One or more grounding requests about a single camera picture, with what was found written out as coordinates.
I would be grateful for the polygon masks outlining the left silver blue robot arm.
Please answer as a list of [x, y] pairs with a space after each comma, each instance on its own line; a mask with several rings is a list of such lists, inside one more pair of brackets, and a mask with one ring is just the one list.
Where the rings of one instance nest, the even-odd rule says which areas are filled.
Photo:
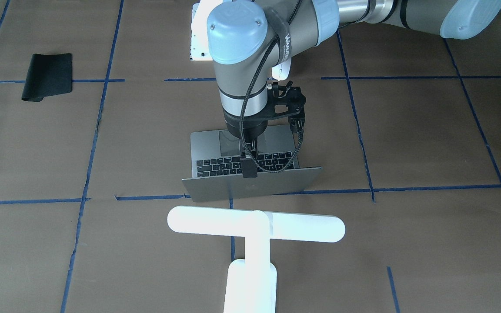
[[245, 178], [258, 171], [278, 173], [285, 166], [261, 166], [257, 137], [269, 120], [288, 117], [299, 141], [304, 137], [304, 97], [290, 83], [272, 85], [267, 70], [316, 47], [338, 29], [357, 23], [387, 23], [466, 40], [481, 33], [501, 10], [501, 0], [235, 0], [211, 10], [207, 18], [214, 62], [229, 133], [239, 139]]

